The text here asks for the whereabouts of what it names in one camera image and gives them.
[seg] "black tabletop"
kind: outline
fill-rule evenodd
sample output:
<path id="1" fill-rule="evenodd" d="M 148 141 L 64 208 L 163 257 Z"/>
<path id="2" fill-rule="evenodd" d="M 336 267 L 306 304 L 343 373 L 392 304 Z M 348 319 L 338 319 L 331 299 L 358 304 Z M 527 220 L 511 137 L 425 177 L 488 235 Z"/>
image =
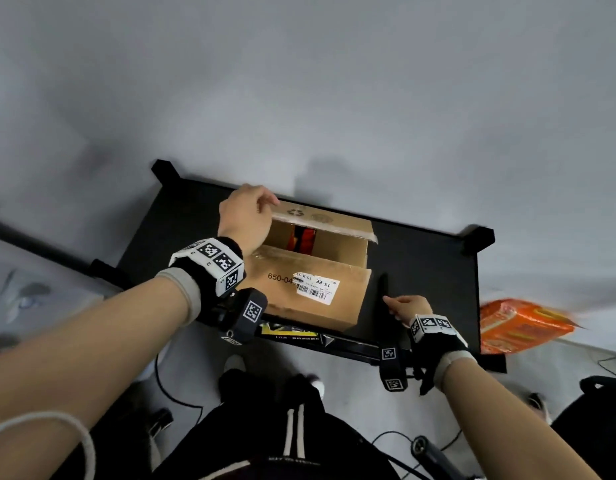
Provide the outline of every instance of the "black tabletop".
<path id="1" fill-rule="evenodd" d="M 199 239 L 215 236 L 219 225 L 219 202 L 232 190 L 231 187 L 184 178 L 162 187 L 117 268 L 132 282 L 141 283 L 168 266 L 173 252 Z M 372 276 L 359 322 L 345 334 L 373 339 L 372 309 L 377 278 L 388 273 L 392 295 L 425 296 L 434 312 L 447 316 L 470 347 L 478 351 L 477 255 L 461 252 L 462 238 L 372 217 L 357 217 L 372 221 L 379 243 L 369 243 L 368 268 L 372 269 Z"/>

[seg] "cardboard box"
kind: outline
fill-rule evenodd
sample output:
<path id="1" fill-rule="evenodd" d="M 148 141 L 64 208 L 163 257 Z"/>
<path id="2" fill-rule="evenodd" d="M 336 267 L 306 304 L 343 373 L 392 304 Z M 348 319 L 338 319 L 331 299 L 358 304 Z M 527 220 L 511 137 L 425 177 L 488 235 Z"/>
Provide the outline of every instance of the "cardboard box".
<path id="1" fill-rule="evenodd" d="M 315 230 L 312 255 L 288 251 L 295 226 Z M 253 287 L 268 297 L 266 313 L 343 331 L 354 326 L 370 279 L 368 241 L 377 242 L 372 223 L 358 217 L 282 201 L 273 209 L 268 238 L 245 260 L 247 277 L 239 288 Z M 301 295 L 295 273 L 339 284 L 329 305 Z"/>

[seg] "person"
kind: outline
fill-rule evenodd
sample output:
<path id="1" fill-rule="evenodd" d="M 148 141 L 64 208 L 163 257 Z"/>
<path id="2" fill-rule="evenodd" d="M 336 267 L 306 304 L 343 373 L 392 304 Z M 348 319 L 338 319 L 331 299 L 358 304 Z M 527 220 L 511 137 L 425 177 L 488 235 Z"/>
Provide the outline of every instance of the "person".
<path id="1" fill-rule="evenodd" d="M 219 242 L 239 257 L 249 255 L 266 238 L 271 206 L 278 203 L 265 187 L 235 190 L 220 205 Z M 31 411 L 61 411 L 92 428 L 177 329 L 216 299 L 203 270 L 177 263 L 0 355 L 0 423 Z M 422 391 L 432 384 L 443 391 L 489 480 L 598 479 L 480 368 L 449 322 L 443 333 L 430 332 L 425 298 L 384 300 L 411 326 L 413 354 L 425 369 Z M 302 376 L 291 380 L 278 406 L 238 368 L 222 377 L 220 392 L 223 403 L 190 431 L 155 478 L 398 478 L 374 446 L 324 411 L 319 391 Z M 79 441 L 77 430 L 57 419 L 5 429 L 0 479 L 47 479 Z"/>

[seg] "orange plastic bag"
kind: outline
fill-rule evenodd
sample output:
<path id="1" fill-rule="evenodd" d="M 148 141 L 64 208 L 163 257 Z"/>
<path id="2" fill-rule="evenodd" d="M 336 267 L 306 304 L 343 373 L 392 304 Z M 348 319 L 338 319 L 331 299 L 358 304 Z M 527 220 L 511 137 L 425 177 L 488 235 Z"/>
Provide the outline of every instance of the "orange plastic bag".
<path id="1" fill-rule="evenodd" d="M 481 353 L 513 354 L 561 337 L 577 327 L 561 312 L 505 298 L 481 306 Z"/>

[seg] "white barcode label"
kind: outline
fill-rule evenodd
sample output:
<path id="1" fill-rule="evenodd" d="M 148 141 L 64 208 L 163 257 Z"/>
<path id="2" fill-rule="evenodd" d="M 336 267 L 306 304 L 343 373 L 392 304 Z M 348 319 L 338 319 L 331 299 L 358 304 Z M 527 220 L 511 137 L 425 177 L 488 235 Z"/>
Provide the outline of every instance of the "white barcode label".
<path id="1" fill-rule="evenodd" d="M 297 293 L 313 300 L 329 305 L 339 286 L 338 280 L 308 273 L 295 273 L 293 283 L 297 285 Z"/>

